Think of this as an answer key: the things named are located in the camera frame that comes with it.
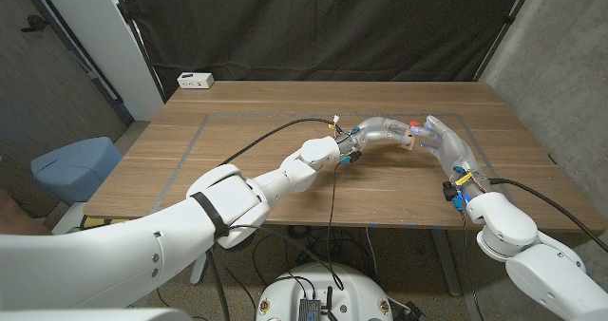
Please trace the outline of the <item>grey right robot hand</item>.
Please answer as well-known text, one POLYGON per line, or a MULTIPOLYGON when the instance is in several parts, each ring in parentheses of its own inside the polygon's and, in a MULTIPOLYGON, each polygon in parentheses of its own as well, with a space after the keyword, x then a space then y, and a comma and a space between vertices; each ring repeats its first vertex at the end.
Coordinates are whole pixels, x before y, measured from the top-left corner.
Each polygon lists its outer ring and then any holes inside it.
POLYGON ((428 139, 421 146, 441 163, 460 198, 470 202, 493 191, 470 146, 438 118, 428 115, 423 126, 412 126, 410 130, 413 135, 428 139))

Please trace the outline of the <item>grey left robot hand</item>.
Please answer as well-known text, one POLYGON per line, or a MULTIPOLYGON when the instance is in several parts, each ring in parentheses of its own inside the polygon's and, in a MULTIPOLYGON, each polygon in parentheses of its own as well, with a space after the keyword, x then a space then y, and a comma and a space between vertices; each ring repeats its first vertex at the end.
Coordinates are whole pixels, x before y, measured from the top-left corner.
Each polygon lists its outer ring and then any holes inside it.
POLYGON ((410 150, 415 137, 406 123, 384 117, 372 117, 364 120, 349 132, 339 134, 336 138, 342 161, 357 161, 362 151, 373 142, 391 141, 400 143, 410 150))

